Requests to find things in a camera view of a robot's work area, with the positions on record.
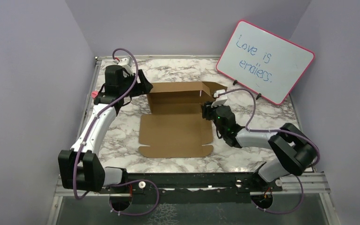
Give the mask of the brown cardboard box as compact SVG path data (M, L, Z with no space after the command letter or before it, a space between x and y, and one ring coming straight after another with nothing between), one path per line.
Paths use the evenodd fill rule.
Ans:
M213 152L212 122L202 105L213 93L227 90L216 82L155 82L147 101L150 114L141 116L139 153L147 158L201 158Z

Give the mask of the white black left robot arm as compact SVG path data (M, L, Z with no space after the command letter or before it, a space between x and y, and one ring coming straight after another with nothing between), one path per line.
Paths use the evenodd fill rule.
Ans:
M120 109L127 105L124 99L146 95L152 88L141 69L133 73L128 66L106 67L105 82L92 95L90 119L71 148L61 150L58 155L62 185L72 189L76 198L80 197L79 190L99 192L103 187L111 186L120 193L128 188L126 170L103 167L98 154L108 128Z

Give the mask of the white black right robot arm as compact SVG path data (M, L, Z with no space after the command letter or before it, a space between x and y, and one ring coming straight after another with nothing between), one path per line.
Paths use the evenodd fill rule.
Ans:
M264 190L282 176L300 176L320 158L316 145L291 123L274 130L248 129L236 123L235 114L227 105L213 106L212 102L205 102L201 109L202 117L214 123L218 138L228 146L258 147L274 152L276 158L258 167L249 179L256 190Z

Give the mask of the pink capped small bottle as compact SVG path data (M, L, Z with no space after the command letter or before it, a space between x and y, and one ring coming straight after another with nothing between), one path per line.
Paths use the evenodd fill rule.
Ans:
M98 91L93 91L92 93L91 93L91 97L93 98L93 99L95 99L97 96L98 96Z

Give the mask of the pink framed whiteboard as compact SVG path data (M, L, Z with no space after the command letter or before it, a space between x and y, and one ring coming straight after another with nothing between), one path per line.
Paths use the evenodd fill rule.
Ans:
M312 51L241 20L216 69L267 101L280 105L314 59Z

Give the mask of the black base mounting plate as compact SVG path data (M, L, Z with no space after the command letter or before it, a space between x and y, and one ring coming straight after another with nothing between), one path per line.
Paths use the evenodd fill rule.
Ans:
M128 173L119 187L106 186L97 194L107 195L115 209L131 204L251 203L265 194L281 191L274 181L266 187L250 185L252 172Z

